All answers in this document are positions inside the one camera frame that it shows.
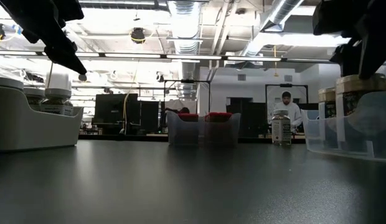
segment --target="man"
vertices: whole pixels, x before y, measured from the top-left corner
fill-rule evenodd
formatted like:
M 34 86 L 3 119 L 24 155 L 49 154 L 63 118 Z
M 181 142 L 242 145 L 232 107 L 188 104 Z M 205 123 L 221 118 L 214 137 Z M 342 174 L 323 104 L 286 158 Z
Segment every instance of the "man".
M 301 117 L 301 110 L 297 104 L 291 102 L 291 93 L 284 91 L 281 95 L 283 102 L 276 104 L 275 110 L 288 110 L 288 117 L 291 121 L 291 132 L 295 133 L 295 129 L 303 120 Z

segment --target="dark countertop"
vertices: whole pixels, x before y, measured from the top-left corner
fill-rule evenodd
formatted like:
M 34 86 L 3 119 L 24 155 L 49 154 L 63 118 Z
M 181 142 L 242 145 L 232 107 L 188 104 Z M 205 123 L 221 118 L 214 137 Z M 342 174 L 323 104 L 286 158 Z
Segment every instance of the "dark countertop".
M 241 144 L 0 154 L 0 223 L 386 223 L 386 164 Z

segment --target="white lab coat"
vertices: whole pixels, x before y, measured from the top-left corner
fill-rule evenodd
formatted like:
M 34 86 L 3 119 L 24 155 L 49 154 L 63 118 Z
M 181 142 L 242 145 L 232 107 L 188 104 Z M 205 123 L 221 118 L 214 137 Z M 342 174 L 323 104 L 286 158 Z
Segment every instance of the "white lab coat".
M 288 117 L 291 121 L 291 132 L 295 133 L 296 127 L 303 122 L 299 106 L 293 102 L 290 102 L 288 105 L 281 102 L 276 104 L 275 110 L 288 110 Z

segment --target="exposed ductwork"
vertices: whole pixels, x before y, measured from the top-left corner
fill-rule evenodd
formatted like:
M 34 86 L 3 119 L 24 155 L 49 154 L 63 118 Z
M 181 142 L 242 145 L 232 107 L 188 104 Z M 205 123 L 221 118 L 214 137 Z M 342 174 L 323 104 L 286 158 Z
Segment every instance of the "exposed ductwork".
M 166 1 L 79 0 L 79 2 L 82 8 L 169 11 Z
M 260 15 L 260 33 L 250 41 L 244 48 L 241 56 L 254 57 L 268 43 L 264 41 L 264 30 L 281 32 L 286 20 L 291 16 L 294 8 L 298 7 L 304 0 L 275 0 L 269 11 Z
M 172 15 L 172 35 L 180 39 L 197 39 L 199 37 L 200 10 L 201 3 L 188 1 L 169 1 L 169 11 Z M 177 54 L 198 54 L 199 42 L 192 40 L 175 41 L 175 51 Z M 199 69 L 197 63 L 181 62 L 179 69 L 180 80 L 198 80 Z M 181 97 L 193 95 L 195 84 L 181 85 Z

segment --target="red object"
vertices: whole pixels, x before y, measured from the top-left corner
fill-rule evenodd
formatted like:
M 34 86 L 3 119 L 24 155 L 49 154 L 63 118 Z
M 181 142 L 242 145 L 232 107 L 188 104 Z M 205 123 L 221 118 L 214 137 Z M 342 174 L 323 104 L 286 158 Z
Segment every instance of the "red object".
M 208 122 L 226 122 L 230 119 L 232 113 L 218 113 L 211 112 L 204 117 L 205 121 Z
M 199 120 L 198 114 L 180 113 L 180 114 L 178 114 L 178 116 L 181 120 L 188 121 L 188 122 L 198 122 L 198 120 Z

